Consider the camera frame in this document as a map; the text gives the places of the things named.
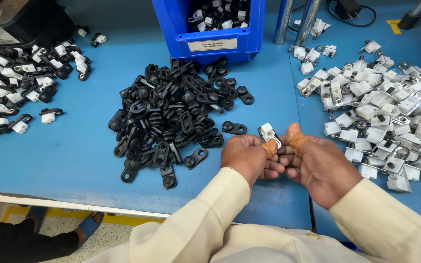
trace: blue table surface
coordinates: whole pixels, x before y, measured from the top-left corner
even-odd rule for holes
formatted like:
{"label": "blue table surface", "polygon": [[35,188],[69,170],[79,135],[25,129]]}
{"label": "blue table surface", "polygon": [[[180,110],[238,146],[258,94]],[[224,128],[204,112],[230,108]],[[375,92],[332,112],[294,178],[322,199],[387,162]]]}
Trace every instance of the blue table surface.
{"label": "blue table surface", "polygon": [[[108,42],[94,49],[89,44],[90,35],[86,38],[75,35],[75,44],[91,59],[93,69],[89,79],[78,81],[77,73],[73,72],[68,79],[59,80],[58,93],[52,102],[29,102],[20,109],[21,114],[35,117],[25,134],[0,135],[0,193],[145,212],[177,211],[219,171],[221,147],[209,148],[207,159],[193,170],[182,164],[174,166],[178,185],[172,189],[163,188],[158,168],[141,169],[132,183],[124,183],[120,173],[125,158],[113,156],[117,142],[115,133],[107,127],[121,107],[121,90],[129,87],[137,75],[143,75],[148,64],[169,66],[167,46],[152,4],[140,1],[139,7],[130,9],[131,28],[112,25],[117,22],[114,15],[102,16],[113,12],[108,8],[89,6],[85,1],[63,4],[75,23],[103,33]],[[135,15],[142,15],[143,20]],[[290,122],[299,121],[288,53],[284,46],[272,44],[276,18],[267,17],[264,52],[249,63],[226,67],[228,77],[234,77],[237,85],[245,85],[255,100],[247,106],[237,99],[234,108],[224,115],[211,112],[209,117],[219,130],[224,121],[230,120],[245,124],[249,133],[257,134],[257,128],[269,122],[278,134],[284,134]],[[51,124],[43,124],[38,116],[43,108],[61,108],[66,113]],[[198,147],[192,143],[180,149],[181,155],[188,156]],[[275,180],[258,181],[249,205],[234,221],[311,229],[308,192],[283,175]]]}
{"label": "blue table surface", "polygon": [[[421,19],[413,29],[401,30],[401,35],[395,35],[386,22],[386,20],[401,19],[408,10],[412,9],[413,4],[390,6],[389,3],[388,6],[383,6],[384,4],[378,2],[373,5],[369,1],[362,1],[360,4],[371,6],[377,12],[377,20],[370,27],[357,28],[344,23],[339,23],[328,15],[324,4],[321,6],[317,17],[328,24],[332,24],[332,26],[326,29],[325,33],[321,34],[317,39],[312,40],[310,38],[306,46],[312,48],[319,45],[335,45],[337,46],[337,52],[334,57],[321,55],[319,58],[319,65],[315,66],[314,71],[306,76],[303,76],[298,69],[299,60],[291,55],[290,63],[294,85],[299,83],[303,77],[312,77],[320,68],[330,69],[334,66],[342,68],[345,63],[358,60],[360,55],[365,56],[367,62],[374,61],[374,54],[367,54],[366,52],[358,54],[359,50],[365,46],[364,41],[366,39],[376,39],[382,46],[381,49],[385,56],[389,56],[394,60],[395,65],[391,68],[392,70],[400,73],[396,66],[397,63],[404,60],[410,62],[414,66],[421,67],[421,52],[417,49],[418,47],[421,49]],[[335,3],[332,3],[331,6],[331,10],[333,10]],[[301,15],[301,11],[294,12],[292,21],[300,19]],[[369,10],[363,9],[360,15],[361,17],[359,19],[355,19],[355,23],[365,24],[371,21],[372,13]],[[289,39],[287,41],[288,43],[293,43],[295,34],[290,33],[287,38]],[[329,120],[327,118],[327,112],[323,112],[324,106],[321,103],[320,96],[318,94],[312,94],[308,98],[303,98],[298,90],[296,90],[296,96],[302,131],[306,134],[324,138],[324,123]],[[341,113],[341,111],[335,111],[334,115],[337,117]],[[342,149],[346,146],[346,143],[344,142],[336,139],[333,139],[333,141]],[[412,193],[410,194],[397,194],[395,191],[389,190],[386,181],[387,176],[382,175],[379,175],[376,180],[372,180],[372,182],[375,182],[397,200],[421,215],[421,178],[418,182],[410,182],[412,188]],[[316,228],[319,234],[334,237],[339,241],[348,241],[347,237],[345,237],[337,228],[334,218],[328,211],[315,203],[313,203],[313,210]]]}

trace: part number label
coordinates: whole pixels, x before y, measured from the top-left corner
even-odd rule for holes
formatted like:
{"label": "part number label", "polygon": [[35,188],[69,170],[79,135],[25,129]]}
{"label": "part number label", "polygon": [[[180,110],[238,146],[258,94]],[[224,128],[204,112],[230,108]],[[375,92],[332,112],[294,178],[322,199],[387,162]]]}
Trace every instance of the part number label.
{"label": "part number label", "polygon": [[15,39],[6,30],[0,28],[0,45],[17,44],[17,43],[20,43],[20,41]]}
{"label": "part number label", "polygon": [[237,39],[221,39],[221,40],[207,40],[188,42],[190,51],[203,51],[203,50],[217,50],[217,49],[236,49]]}

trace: yellow floor marking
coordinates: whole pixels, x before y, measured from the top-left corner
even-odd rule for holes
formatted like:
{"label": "yellow floor marking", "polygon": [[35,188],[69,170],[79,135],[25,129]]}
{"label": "yellow floor marking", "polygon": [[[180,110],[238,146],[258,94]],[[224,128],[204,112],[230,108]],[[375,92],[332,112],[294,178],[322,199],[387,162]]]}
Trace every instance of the yellow floor marking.
{"label": "yellow floor marking", "polygon": [[396,20],[386,20],[386,22],[391,26],[392,31],[396,34],[396,35],[401,35],[401,30],[399,29],[399,27],[397,26],[397,24],[400,22],[400,19],[396,19]]}
{"label": "yellow floor marking", "polygon": [[[29,207],[21,206],[9,206],[4,213],[1,222],[5,223],[10,214],[26,215],[29,212]],[[68,218],[80,218],[84,219],[90,215],[89,211],[77,211],[77,212],[64,212],[59,208],[48,208],[45,216],[56,216],[56,217],[68,217]],[[139,217],[126,217],[126,216],[109,216],[105,214],[103,216],[103,223],[111,223],[118,225],[141,225],[147,222],[159,222],[163,223],[164,219],[154,218],[139,218]]]}

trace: blue storage bin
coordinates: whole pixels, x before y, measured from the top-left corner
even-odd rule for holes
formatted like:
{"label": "blue storage bin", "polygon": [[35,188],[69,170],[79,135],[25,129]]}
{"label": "blue storage bin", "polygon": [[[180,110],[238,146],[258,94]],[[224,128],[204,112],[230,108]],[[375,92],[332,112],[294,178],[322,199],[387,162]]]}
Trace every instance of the blue storage bin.
{"label": "blue storage bin", "polygon": [[[152,0],[170,57],[209,64],[222,56],[227,57],[228,62],[249,61],[261,52],[266,0],[251,0],[247,28],[188,33],[186,19],[194,12],[191,2],[192,0]],[[199,50],[200,45],[207,49]]]}

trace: cream shirt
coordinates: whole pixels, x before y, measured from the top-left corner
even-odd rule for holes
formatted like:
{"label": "cream shirt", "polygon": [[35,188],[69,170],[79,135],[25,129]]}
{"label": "cream shirt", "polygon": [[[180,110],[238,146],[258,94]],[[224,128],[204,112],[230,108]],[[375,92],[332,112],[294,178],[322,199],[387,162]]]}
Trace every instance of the cream shirt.
{"label": "cream shirt", "polygon": [[251,262],[421,263],[421,216],[368,179],[329,210],[339,229],[364,254],[309,230],[254,224],[229,227],[249,197],[243,176],[223,168],[165,222],[138,225],[129,242],[85,262],[236,263],[251,258]]}

